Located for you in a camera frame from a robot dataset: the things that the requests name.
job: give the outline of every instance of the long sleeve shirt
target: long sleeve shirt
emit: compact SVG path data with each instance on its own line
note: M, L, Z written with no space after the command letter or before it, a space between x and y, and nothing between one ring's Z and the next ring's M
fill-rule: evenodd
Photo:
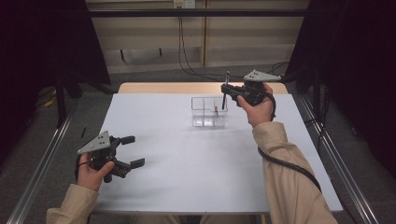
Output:
M302 166L313 174L300 149L288 142L282 123L261 123L254 127L253 136L263 153ZM306 176L266 160L263 172L272 223L337 223L323 195ZM48 210L47 223L87 223L97 197L96 191L71 185L62 206Z

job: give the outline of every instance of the hand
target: hand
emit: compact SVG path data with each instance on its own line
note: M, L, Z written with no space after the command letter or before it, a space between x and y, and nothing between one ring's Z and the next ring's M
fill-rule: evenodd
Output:
M268 93L273 93L272 88L266 83L262 83ZM273 103L265 97L259 105L250 105L242 96L238 95L238 103L247 112L247 119L249 124L254 128L258 124L271 121L271 113L273 110Z
M77 183L78 185L87 189L93 189L95 191L98 191L105 175L107 175L113 169L114 162L108 161L102 167L102 169L96 171L91 168L90 162L87 162L88 160L88 153L84 153L81 155L81 158L79 159L79 163L81 165L78 167Z

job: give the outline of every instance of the gray carpet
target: gray carpet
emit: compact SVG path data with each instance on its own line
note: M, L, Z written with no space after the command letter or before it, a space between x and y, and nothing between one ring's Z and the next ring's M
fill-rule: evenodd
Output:
M211 73L224 75L230 71L234 76L244 76L257 69L260 71L271 70L271 65L259 66L233 66L195 69L197 73ZM277 74L283 73L285 67L276 70ZM117 90L123 82L140 81L213 81L197 75L187 75L182 70L146 72L139 74L121 74L111 76L113 90ZM241 81L241 78L232 78L232 81ZM25 218L24 223L45 223L46 211L50 207L60 206L64 194L70 183L74 182L74 167L76 162L76 150L88 140L99 133L106 111L111 102L111 95L105 95L98 90L81 84L84 94L78 100L69 99L66 96L67 108L77 104L76 113L64 135L58 151L56 152L46 178L35 196L35 200ZM288 91L293 94L304 120L309 117L304 112L301 104L301 95L296 94L294 83L287 84ZM12 149L12 153L3 164L0 175L0 223L6 223L18 199L23 194L32 177L35 168L39 164L50 139L55 132L57 124L56 105L50 107L40 106L35 112L32 123L27 128L19 143ZM347 168L352 173L364 196L374 210L375 216L380 223L394 223L396 214L396 181L389 173L373 158L369 148L363 139L350 131L351 124L331 101L327 116L326 129L331 135L337 149L343 157ZM308 127L314 143L318 135L312 126ZM344 187L329 156L320 147L321 158L332 177L332 184L339 194L340 199L346 205L348 211L358 223L362 223L359 211L351 200L349 193ZM334 214L339 223L353 223L347 211ZM92 216L92 223L128 223L129 218L123 216Z

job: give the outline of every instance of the white tabletop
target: white tabletop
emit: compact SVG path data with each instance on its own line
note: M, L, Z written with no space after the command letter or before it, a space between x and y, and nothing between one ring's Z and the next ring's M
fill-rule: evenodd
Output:
M262 157L245 111L229 98L224 127L193 127L191 97L197 96L208 95L114 95L102 131L115 137L134 135L135 143L117 148L117 159L145 158L146 164L124 179L113 176L111 183L103 184L95 213L268 212ZM292 96L275 98L275 120L285 124L289 140L310 162L330 209L341 211Z

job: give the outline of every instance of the person's left hand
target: person's left hand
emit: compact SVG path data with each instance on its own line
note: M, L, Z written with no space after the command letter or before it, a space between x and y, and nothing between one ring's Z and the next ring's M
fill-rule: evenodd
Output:
M84 153L81 155L81 158L79 159L79 163L81 164L78 167L78 180L77 183L78 185L87 188L87 189L93 189L95 191L98 191L101 184L102 180L107 175L114 167L114 162L113 161L108 161L102 169L99 171L96 171L91 168L90 162L88 161L88 153Z

